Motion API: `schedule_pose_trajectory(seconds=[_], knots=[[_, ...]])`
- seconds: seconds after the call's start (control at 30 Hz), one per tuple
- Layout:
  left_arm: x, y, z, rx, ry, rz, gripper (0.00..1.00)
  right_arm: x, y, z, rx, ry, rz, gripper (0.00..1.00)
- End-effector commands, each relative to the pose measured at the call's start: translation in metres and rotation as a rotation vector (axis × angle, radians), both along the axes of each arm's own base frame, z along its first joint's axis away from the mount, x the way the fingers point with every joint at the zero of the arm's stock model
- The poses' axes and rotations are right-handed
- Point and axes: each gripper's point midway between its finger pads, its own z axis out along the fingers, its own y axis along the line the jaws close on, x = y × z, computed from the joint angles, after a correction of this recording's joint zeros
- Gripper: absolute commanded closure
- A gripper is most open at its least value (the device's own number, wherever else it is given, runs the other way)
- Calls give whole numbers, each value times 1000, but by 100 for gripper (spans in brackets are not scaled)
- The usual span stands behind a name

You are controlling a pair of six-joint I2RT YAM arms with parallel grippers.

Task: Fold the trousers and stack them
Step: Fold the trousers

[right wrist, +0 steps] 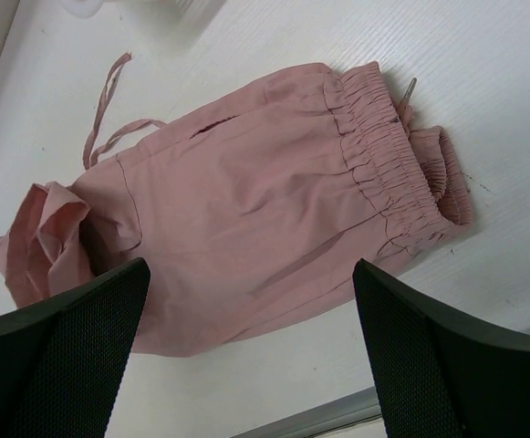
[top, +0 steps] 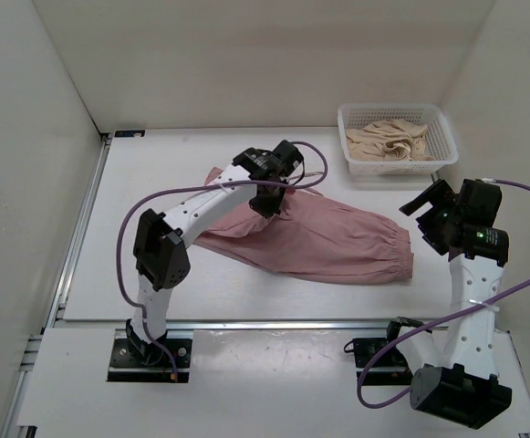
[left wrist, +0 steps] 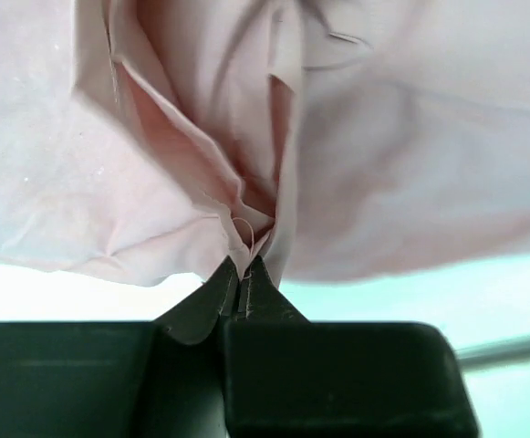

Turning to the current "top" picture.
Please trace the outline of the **pink trousers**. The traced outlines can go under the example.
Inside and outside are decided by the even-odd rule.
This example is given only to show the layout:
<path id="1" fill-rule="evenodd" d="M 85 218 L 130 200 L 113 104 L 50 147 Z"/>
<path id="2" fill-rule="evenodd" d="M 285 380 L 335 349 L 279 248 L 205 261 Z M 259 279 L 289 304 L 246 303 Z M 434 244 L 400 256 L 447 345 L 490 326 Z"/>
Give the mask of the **pink trousers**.
<path id="1" fill-rule="evenodd" d="M 389 218 L 289 190 L 269 219 L 247 203 L 213 223 L 195 244 L 264 271 L 341 285 L 383 285 L 413 277 L 410 234 Z"/>

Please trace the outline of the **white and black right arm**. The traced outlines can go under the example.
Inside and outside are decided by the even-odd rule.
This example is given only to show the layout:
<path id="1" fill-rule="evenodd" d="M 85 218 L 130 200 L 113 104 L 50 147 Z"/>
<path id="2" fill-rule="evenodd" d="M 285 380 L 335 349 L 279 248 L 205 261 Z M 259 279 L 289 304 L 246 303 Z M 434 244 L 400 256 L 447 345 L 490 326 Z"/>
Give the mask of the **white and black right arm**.
<path id="1" fill-rule="evenodd" d="M 502 201 L 499 187 L 466 180 L 455 192 L 444 180 L 435 182 L 400 211 L 418 217 L 423 240 L 449 257 L 452 313 L 477 311 L 451 321 L 442 348 L 430 330 L 413 337 L 395 333 L 382 342 L 387 361 L 407 362 L 412 373 L 410 406 L 415 411 L 478 430 L 506 411 L 510 388 L 500 384 L 494 359 L 497 308 L 488 304 L 499 289 L 508 261 L 507 232 L 494 228 Z"/>

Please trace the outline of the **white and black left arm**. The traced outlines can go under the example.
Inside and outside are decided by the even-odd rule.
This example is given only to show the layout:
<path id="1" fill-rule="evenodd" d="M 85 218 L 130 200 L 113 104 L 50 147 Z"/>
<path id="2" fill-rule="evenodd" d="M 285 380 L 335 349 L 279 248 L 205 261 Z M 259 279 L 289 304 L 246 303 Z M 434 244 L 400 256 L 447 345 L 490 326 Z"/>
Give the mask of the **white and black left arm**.
<path id="1" fill-rule="evenodd" d="M 249 203 L 270 218 L 279 212 L 290 175 L 299 167 L 289 164 L 231 164 L 193 195 L 166 212 L 144 211 L 139 218 L 133 246 L 139 292 L 131 299 L 122 277 L 122 238 L 116 249 L 120 292 L 135 308 L 127 321 L 130 352 L 144 365 L 163 358 L 174 360 L 165 345 L 165 319 L 171 293 L 191 271 L 188 248 L 209 226 L 235 207 Z"/>

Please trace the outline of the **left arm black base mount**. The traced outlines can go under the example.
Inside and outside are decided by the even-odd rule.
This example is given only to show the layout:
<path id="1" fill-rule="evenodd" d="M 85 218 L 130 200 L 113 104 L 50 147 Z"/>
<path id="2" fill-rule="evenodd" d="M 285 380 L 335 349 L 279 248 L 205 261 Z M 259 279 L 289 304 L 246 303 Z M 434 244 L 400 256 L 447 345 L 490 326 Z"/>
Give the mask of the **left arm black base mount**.
<path id="1" fill-rule="evenodd" d="M 192 339 L 167 338 L 165 346 L 175 359 L 177 373 L 171 361 L 161 349 L 154 348 L 149 359 L 144 359 L 130 345 L 124 333 L 113 340 L 109 357 L 107 381 L 144 383 L 187 383 L 192 362 Z"/>

